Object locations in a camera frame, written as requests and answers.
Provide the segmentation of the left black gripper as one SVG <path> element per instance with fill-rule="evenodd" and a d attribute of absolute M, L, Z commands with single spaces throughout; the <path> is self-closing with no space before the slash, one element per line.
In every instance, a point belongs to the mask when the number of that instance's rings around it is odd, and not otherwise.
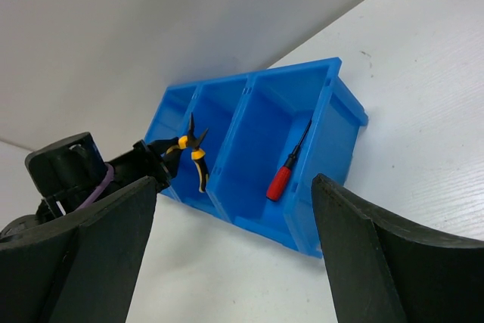
<path fill-rule="evenodd" d="M 169 187 L 167 168 L 149 144 L 137 141 L 130 151 L 106 161 L 92 135 L 82 132 L 28 154 L 24 164 L 42 201 L 36 213 L 5 226 L 1 241 L 16 240 L 23 231 L 89 207 L 146 176 L 156 180 L 157 191 Z"/>

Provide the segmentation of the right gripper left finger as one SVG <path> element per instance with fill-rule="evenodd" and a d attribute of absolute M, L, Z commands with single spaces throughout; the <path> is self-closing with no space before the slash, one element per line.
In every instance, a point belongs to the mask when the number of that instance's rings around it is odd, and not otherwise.
<path fill-rule="evenodd" d="M 157 202 L 144 177 L 1 240 L 3 322 L 124 322 Z"/>

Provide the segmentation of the yellow-handled needle-nose pliers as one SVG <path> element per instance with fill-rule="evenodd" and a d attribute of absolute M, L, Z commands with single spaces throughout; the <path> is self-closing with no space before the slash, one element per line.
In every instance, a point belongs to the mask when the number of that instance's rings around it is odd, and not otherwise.
<path fill-rule="evenodd" d="M 191 160 L 197 168 L 199 178 L 199 192 L 206 192 L 206 185 L 209 181 L 209 169 L 205 161 L 205 151 L 201 148 L 201 143 L 206 137 L 208 129 L 202 132 L 200 137 L 194 134 L 195 122 L 194 114 L 191 113 L 187 133 L 180 137 L 171 139 L 157 139 L 152 141 L 149 148 L 163 160 L 170 178 L 173 179 L 178 174 L 178 167 L 183 151 L 191 151 Z"/>

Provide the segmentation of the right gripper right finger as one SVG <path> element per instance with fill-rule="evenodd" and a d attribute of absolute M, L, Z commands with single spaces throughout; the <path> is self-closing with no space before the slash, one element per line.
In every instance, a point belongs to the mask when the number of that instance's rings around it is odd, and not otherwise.
<path fill-rule="evenodd" d="M 325 175 L 312 206 L 339 322 L 481 322 L 483 242 L 373 204 Z"/>

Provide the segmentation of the red-handled screwdriver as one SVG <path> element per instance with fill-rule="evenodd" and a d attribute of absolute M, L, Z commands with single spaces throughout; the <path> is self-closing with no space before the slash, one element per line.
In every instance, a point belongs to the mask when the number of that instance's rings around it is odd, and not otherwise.
<path fill-rule="evenodd" d="M 274 178 L 272 179 L 271 184 L 266 191 L 266 197 L 269 200 L 278 201 L 281 198 L 281 195 L 284 193 L 284 190 L 290 180 L 292 170 L 298 160 L 299 152 L 301 150 L 304 139 L 309 132 L 311 124 L 312 121 L 309 120 L 300 140 L 294 146 L 293 150 L 288 154 L 284 164 L 279 168 Z"/>

